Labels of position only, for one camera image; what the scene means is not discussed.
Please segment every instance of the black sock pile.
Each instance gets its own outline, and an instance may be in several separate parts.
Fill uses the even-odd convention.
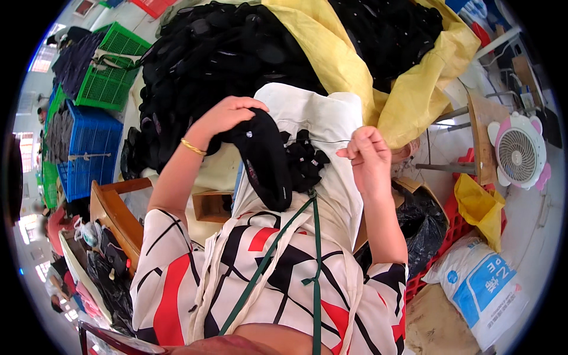
[[[286,131],[280,132],[281,139],[286,149],[286,160],[290,178],[292,180],[292,190],[299,193],[308,192],[321,180],[319,171],[324,168],[324,164],[329,163],[329,158],[323,151],[316,151],[311,145],[308,130],[298,131],[296,142],[286,146],[290,134]]]
[[[188,127],[229,95],[252,97],[269,82],[327,95],[294,37],[262,5],[188,7],[160,33],[141,58],[141,135],[123,152],[125,178],[136,176],[128,161],[160,172]],[[207,153],[220,143],[214,138]]]
[[[390,93],[391,80],[418,64],[443,31],[440,12],[410,0],[329,0],[373,87]]]

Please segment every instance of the wooden chair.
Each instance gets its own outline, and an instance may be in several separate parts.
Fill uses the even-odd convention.
[[[151,187],[148,178],[133,179],[99,186],[91,184],[91,221],[99,220],[115,236],[126,256],[131,260],[130,276],[138,267],[144,228],[128,210],[119,194]]]
[[[480,185],[494,183],[497,181],[497,158],[495,157],[495,148],[489,141],[487,125],[493,121],[499,123],[505,121],[509,117],[509,110],[486,97],[468,94],[467,106],[438,117],[435,123],[466,113],[469,113],[470,121],[450,127],[448,131],[471,126],[475,153],[474,162],[457,162],[449,165],[416,164],[416,168],[476,175]]]

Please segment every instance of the red plastic crate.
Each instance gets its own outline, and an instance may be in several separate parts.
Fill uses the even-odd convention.
[[[460,157],[458,161],[459,162],[473,161],[473,148],[470,148],[467,151],[467,155],[465,157]],[[459,174],[457,174],[457,176],[456,174],[454,174],[454,178],[457,179],[459,177],[460,177]],[[490,183],[488,185],[483,186],[483,189],[485,189],[485,191],[495,190],[495,185]],[[474,228],[471,224],[467,223],[465,219],[463,219],[463,217],[458,212],[458,202],[456,200],[456,196],[454,195],[453,189],[452,193],[450,194],[450,197],[444,204],[444,211],[448,215],[448,218],[450,220],[450,225],[448,227],[448,231],[446,232],[446,236],[444,237],[444,241],[442,242],[442,246],[440,246],[440,249],[438,249],[436,255],[434,255],[432,259],[428,261],[428,263],[426,264],[426,268],[424,268],[424,270],[422,270],[418,275],[414,276],[412,279],[408,280],[408,282],[406,283],[405,300],[407,303],[412,298],[414,298],[414,296],[424,286],[426,286],[426,283],[424,281],[421,281],[420,279],[422,279],[426,275],[428,270],[430,270],[432,264],[434,264],[434,262],[436,262],[436,260],[438,260],[442,256],[442,254],[444,254],[446,250],[448,250],[459,238],[465,236],[466,234],[471,232]],[[506,225],[507,225],[507,216],[505,215],[505,210],[501,210],[501,233],[503,233],[503,230],[505,229]]]
[[[168,6],[173,5],[176,0],[130,0],[133,4],[146,11],[153,18],[160,17]]]

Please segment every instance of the green plastic crate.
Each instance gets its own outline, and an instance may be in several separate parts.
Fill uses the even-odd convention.
[[[104,51],[141,56],[151,46],[118,22],[101,27],[95,32],[106,29],[108,32],[99,46]],[[112,61],[121,66],[133,65],[130,59],[113,58]],[[97,70],[90,65],[74,104],[122,111],[137,74],[137,69],[126,70],[108,66],[105,70]]]
[[[47,110],[47,117],[45,118],[45,126],[43,128],[44,136],[47,133],[47,123],[53,118],[53,115],[57,112],[65,99],[67,99],[67,95],[65,95],[63,89],[61,89],[61,85],[58,85],[53,101]],[[45,152],[47,151],[45,145],[42,147],[41,151],[41,184],[43,185],[47,207],[54,208],[57,207],[57,168],[54,164],[45,160]]]

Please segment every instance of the woman's right hand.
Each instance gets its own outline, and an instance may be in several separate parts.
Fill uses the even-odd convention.
[[[254,112],[249,110],[251,107],[269,111],[264,103],[251,97],[229,96],[207,111],[191,126],[191,129],[198,130],[210,139],[217,133],[230,130],[242,121],[252,119]]]
[[[336,154],[351,160],[355,184],[363,200],[392,198],[392,154],[376,127],[363,126],[355,130],[347,148],[339,149]]]

